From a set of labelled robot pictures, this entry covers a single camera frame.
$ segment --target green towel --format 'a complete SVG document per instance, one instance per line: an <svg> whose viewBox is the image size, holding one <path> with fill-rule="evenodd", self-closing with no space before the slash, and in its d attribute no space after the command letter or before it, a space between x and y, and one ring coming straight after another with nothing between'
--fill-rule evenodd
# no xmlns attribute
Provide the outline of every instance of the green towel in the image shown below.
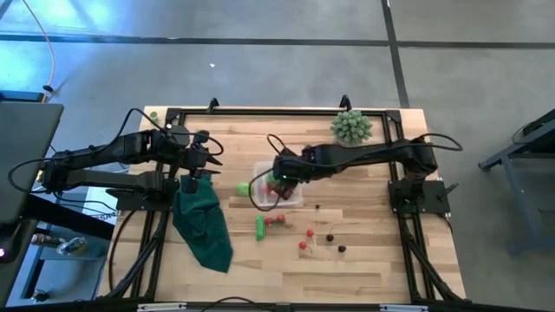
<svg viewBox="0 0 555 312"><path fill-rule="evenodd" d="M186 185L189 176L181 176ZM185 239L200 265L227 272L232 261L232 243L227 233L224 213L212 189L210 176L198 179L195 193L177 191L173 197L173 226Z"/></svg>

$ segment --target green cloth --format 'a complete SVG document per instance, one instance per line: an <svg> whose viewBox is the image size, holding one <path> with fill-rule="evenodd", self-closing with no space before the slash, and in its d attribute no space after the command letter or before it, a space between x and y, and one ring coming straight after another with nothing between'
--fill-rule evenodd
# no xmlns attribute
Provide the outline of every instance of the green cloth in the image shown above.
<svg viewBox="0 0 555 312"><path fill-rule="evenodd" d="M183 192L188 180L189 176L181 176L182 188L173 197L173 226L200 265L227 272L232 262L232 243L210 176L198 179L199 188L195 193Z"/></svg>

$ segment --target plastic bin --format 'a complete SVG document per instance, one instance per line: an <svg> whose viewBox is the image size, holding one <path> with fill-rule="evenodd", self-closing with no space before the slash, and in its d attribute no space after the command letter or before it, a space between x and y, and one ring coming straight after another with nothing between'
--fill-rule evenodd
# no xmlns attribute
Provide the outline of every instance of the plastic bin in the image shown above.
<svg viewBox="0 0 555 312"><path fill-rule="evenodd" d="M258 176L260 173L270 169L273 167L273 162L271 161L261 161L254 165L254 172L253 178ZM276 204L276 200L278 200L278 195L268 194L266 192L262 192L262 184L266 183L267 175L260 177L252 184L252 199L254 202L260 207L272 207ZM279 203L277 203L276 207L283 207L283 206L293 206L299 205L303 203L303 187L299 183L293 192L293 195L289 197L289 199L285 200L283 198L279 199Z"/></svg>

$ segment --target butcher block tabletop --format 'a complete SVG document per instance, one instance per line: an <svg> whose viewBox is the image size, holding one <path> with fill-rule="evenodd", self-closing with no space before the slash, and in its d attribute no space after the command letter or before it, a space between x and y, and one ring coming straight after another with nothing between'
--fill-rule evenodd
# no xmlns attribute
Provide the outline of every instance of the butcher block tabletop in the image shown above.
<svg viewBox="0 0 555 312"><path fill-rule="evenodd" d="M145 112L156 112L163 125L167 109L145 107ZM402 109L401 116L407 139L428 131L421 109ZM238 183L253 178L257 162L273 161L276 152L266 141L266 134L276 134L292 151L300 153L306 145L334 141L330 131L333 118L187 115L185 126L189 131L207 130L225 147L225 152L216 157L223 165L209 164L206 168L221 171L212 176L212 182L227 222L233 258L228 273L200 266L172 226L170 215L156 302L213 302L226 296L242 296L255 302L410 302L399 225L389 208L387 164L352 167L330 179L303 184L302 204L270 212L258 211L248 198L235 194ZM381 119L369 119L373 136L365 144L383 143ZM143 118L140 130L150 128L153 126ZM218 151L213 143L206 146L212 153ZM137 174L154 168L155 163L151 162L131 166L129 172ZM429 178L437 179L437 174ZM118 217L114 237L127 214L124 211ZM272 226L258 242L256 216L274 218L278 214L285 215L285 225ZM137 257L145 216L144 211L137 211L121 233L114 255L114 283L120 281ZM421 216L421 222L430 262L452 290L463 297L453 238L446 221L426 214ZM306 236L308 229L314 231L313 237ZM335 237L332 242L326 240L328 234ZM299 249L301 241L310 248ZM345 245L347 250L338 252L338 245ZM147 288L151 261L152 257L145 267L141 294ZM420 266L414 257L413 261L419 291L425 294ZM108 270L104 270L99 296L107 293Z"/></svg>

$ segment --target concrete floor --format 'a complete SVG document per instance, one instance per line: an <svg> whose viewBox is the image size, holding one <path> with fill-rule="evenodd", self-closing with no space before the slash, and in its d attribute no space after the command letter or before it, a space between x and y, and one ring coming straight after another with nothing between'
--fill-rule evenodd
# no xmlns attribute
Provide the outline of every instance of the concrete floor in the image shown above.
<svg viewBox="0 0 555 312"><path fill-rule="evenodd" d="M53 34L386 40L379 0L29 0ZM390 0L404 41L555 42L549 0ZM1 34L38 34L15 0ZM66 106L56 148L110 140L125 112L146 105L399 107L389 48L55 43L51 102ZM438 151L469 299L555 310L555 252L509 255L521 222L500 168L476 164L523 124L553 109L555 50L401 49L411 107L462 153ZM0 42L0 86L36 90L48 79L43 42ZM127 129L137 128L135 117Z"/></svg>

